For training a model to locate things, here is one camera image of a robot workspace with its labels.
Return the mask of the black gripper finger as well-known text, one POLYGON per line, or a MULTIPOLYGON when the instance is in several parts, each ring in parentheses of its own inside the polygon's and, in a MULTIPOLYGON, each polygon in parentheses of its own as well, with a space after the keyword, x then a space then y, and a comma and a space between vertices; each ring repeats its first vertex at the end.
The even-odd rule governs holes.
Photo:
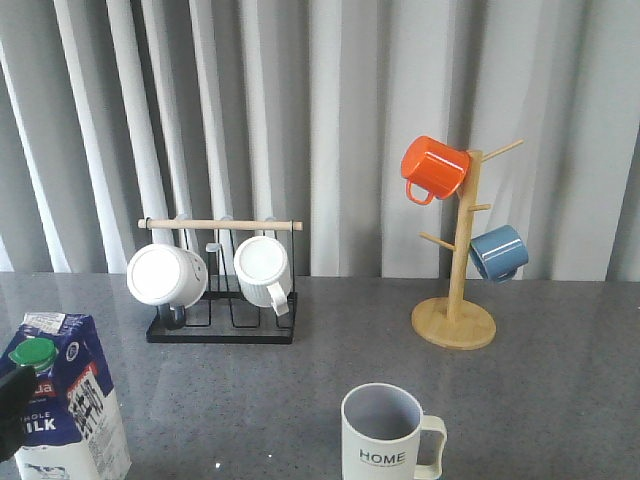
POLYGON ((9 460, 26 439, 21 417, 37 387, 32 366, 21 366, 1 378, 1 461, 9 460))

